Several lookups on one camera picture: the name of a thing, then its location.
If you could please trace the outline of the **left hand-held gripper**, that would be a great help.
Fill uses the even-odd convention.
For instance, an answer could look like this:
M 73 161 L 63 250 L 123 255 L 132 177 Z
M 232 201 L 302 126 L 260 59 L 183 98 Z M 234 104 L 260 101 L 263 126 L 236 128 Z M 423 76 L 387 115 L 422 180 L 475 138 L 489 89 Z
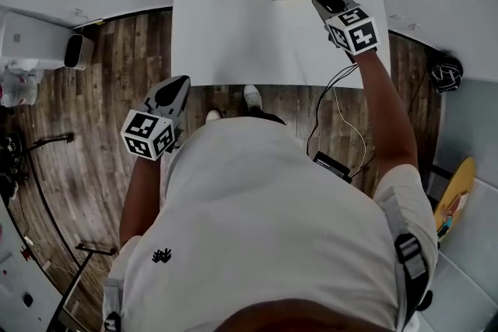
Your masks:
M 121 137 L 130 154 L 155 161 L 173 151 L 190 88 L 188 76 L 170 77 L 152 87 L 137 110 L 129 111 Z

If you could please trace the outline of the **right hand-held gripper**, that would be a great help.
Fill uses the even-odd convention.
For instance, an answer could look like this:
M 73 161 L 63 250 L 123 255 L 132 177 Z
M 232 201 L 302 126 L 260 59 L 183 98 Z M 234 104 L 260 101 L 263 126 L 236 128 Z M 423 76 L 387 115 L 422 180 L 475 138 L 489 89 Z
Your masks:
M 354 58 L 366 51 L 376 51 L 380 44 L 376 22 L 354 0 L 312 0 L 324 21 L 332 42 Z M 346 10 L 335 15 L 335 10 Z

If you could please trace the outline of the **person's right forearm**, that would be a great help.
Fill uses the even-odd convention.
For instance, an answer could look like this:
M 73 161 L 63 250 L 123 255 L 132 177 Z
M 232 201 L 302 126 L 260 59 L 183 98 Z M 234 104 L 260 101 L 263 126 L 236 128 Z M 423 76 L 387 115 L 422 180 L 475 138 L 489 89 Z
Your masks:
M 366 97 L 380 176 L 400 165 L 418 166 L 416 137 L 404 103 L 375 51 L 354 57 Z

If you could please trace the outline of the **person's left forearm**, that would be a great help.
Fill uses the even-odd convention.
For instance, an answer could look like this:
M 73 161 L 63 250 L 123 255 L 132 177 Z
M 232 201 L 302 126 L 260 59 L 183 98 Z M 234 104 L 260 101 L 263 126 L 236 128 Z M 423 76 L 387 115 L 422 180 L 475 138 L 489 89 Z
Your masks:
M 143 236 L 158 216 L 160 172 L 159 160 L 137 158 L 121 214 L 121 247 L 134 236 Z

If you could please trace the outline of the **person's right white shoe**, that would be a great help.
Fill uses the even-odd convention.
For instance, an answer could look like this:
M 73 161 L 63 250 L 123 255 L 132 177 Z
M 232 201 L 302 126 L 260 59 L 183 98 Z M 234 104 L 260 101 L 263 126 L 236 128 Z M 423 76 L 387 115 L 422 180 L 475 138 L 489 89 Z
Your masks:
M 244 87 L 244 101 L 247 104 L 247 108 L 249 110 L 252 108 L 262 110 L 262 98 L 256 86 L 246 85 Z

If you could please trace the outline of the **person's black trousers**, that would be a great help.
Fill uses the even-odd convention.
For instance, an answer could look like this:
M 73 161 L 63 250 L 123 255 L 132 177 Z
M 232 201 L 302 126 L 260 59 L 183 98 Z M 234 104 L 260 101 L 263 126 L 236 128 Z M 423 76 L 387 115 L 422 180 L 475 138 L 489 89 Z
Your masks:
M 279 124 L 286 125 L 286 123 L 274 114 L 266 113 L 259 107 L 250 107 L 246 112 L 246 117 L 259 118 L 267 121 L 273 121 Z

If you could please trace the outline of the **white space heater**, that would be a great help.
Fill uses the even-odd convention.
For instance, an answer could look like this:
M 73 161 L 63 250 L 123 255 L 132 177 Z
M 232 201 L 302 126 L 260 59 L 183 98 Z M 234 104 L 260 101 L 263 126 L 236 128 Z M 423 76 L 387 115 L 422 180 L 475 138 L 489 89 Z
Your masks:
M 69 37 L 64 66 L 75 70 L 85 70 L 91 64 L 95 43 L 82 34 L 73 34 Z

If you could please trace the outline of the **black tripod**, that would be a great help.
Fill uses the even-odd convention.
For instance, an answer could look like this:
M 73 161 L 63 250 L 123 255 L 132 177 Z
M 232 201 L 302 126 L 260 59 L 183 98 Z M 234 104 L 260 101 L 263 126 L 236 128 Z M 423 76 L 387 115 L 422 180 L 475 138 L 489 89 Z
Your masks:
M 74 141 L 74 134 L 73 133 L 68 133 L 66 135 L 60 135 L 57 137 L 52 137 L 52 138 L 43 138 L 40 140 L 37 140 L 36 142 L 33 143 L 32 146 L 30 146 L 28 149 L 25 150 L 25 153 L 29 153 L 33 151 L 34 149 L 38 149 L 44 145 L 53 143 L 53 142 L 65 142 L 65 143 L 71 143 Z

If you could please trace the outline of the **white cardboard box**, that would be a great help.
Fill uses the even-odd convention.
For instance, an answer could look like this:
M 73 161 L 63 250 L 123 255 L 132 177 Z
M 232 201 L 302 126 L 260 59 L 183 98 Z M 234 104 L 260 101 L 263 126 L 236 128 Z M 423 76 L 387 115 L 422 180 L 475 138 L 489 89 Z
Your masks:
M 73 32 L 15 12 L 0 16 L 0 65 L 30 71 L 64 66 Z

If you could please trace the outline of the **pack of water bottles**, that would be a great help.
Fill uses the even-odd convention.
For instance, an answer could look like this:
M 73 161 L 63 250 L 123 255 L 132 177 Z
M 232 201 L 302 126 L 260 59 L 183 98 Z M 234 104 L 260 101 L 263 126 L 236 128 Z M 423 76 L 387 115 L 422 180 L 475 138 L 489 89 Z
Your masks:
M 8 108 L 34 105 L 43 77 L 42 70 L 24 71 L 4 68 L 0 71 L 0 105 Z

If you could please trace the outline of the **person's white t-shirt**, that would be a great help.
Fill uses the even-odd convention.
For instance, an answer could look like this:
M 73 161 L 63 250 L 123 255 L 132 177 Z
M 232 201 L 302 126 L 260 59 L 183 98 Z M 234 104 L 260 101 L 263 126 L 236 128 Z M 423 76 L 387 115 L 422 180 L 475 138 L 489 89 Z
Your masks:
M 368 197 L 282 124 L 208 122 L 174 156 L 152 226 L 115 259 L 103 318 L 119 315 L 121 332 L 212 332 L 244 307 L 308 299 L 393 330 L 402 275 L 388 198 L 434 271 L 433 212 L 414 166 L 391 169 Z

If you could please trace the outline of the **black round device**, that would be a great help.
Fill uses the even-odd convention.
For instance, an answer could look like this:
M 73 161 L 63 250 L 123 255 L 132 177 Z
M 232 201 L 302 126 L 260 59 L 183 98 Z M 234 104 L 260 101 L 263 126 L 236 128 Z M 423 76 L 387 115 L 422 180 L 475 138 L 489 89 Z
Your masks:
M 15 169 L 23 154 L 23 141 L 17 131 L 12 131 L 0 139 L 0 173 Z

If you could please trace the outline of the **black light stand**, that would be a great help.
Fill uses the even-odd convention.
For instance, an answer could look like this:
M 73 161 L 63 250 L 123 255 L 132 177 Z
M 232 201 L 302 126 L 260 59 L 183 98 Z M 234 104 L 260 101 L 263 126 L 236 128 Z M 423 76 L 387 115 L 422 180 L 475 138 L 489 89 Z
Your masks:
M 83 252 L 86 252 L 86 257 L 83 259 L 82 263 L 79 263 L 78 260 L 76 260 L 76 265 L 78 267 L 78 270 L 71 280 L 71 283 L 69 287 L 66 289 L 64 294 L 61 297 L 61 301 L 59 302 L 58 306 L 56 307 L 56 310 L 54 311 L 54 315 L 51 318 L 50 323 L 48 324 L 47 331 L 46 332 L 54 332 L 54 328 L 56 327 L 57 322 L 61 322 L 59 320 L 59 316 L 62 313 L 62 310 L 65 308 L 67 302 L 71 298 L 73 292 L 75 291 L 75 287 L 79 283 L 82 273 L 85 270 L 86 266 L 89 264 L 90 259 L 94 254 L 99 254 L 103 256 L 108 256 L 112 257 L 117 253 L 117 249 L 111 247 L 109 250 L 101 250 L 101 249 L 96 249 L 96 248 L 90 248 L 87 246 L 84 246 L 83 243 L 79 243 L 76 247 L 77 250 L 81 250 Z

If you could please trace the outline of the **round yellow table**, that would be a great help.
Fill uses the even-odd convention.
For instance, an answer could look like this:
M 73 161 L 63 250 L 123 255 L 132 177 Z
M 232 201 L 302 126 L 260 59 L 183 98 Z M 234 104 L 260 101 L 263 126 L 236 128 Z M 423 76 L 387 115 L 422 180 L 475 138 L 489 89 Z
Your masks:
M 437 240 L 441 244 L 447 234 L 456 226 L 464 209 L 462 208 L 454 217 L 448 217 L 448 205 L 461 192 L 469 192 L 468 198 L 470 197 L 475 178 L 475 160 L 472 157 L 467 157 L 454 172 L 450 172 L 439 166 L 432 166 L 432 171 L 448 181 L 448 185 L 433 211 L 437 228 Z

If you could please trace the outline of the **pink paper sheet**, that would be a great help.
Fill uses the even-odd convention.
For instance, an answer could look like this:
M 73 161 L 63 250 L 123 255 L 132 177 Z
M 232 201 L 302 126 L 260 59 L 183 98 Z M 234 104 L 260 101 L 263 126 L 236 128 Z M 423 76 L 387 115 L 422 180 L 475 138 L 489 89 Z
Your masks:
M 469 192 L 461 192 L 456 195 L 454 200 L 447 207 L 447 216 L 454 217 L 465 205 L 468 200 Z

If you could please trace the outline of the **white side table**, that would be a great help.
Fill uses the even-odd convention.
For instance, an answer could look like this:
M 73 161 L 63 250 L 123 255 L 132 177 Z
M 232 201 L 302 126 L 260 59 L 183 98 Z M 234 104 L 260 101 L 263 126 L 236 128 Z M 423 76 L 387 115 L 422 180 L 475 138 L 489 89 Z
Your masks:
M 46 332 L 61 293 L 36 262 L 25 261 L 20 251 L 23 241 L 0 199 L 0 330 L 4 332 Z M 23 294 L 33 297 L 30 308 Z

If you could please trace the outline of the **black recorder box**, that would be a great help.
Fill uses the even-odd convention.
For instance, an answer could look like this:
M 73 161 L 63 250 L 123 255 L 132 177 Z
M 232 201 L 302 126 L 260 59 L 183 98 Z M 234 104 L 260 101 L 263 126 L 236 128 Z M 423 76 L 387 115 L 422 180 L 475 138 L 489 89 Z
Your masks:
M 350 169 L 347 166 L 341 164 L 339 161 L 336 161 L 330 156 L 327 156 L 323 152 L 318 151 L 313 159 L 313 162 L 317 163 L 319 166 L 324 167 L 347 183 L 352 182 L 352 177 L 349 175 Z

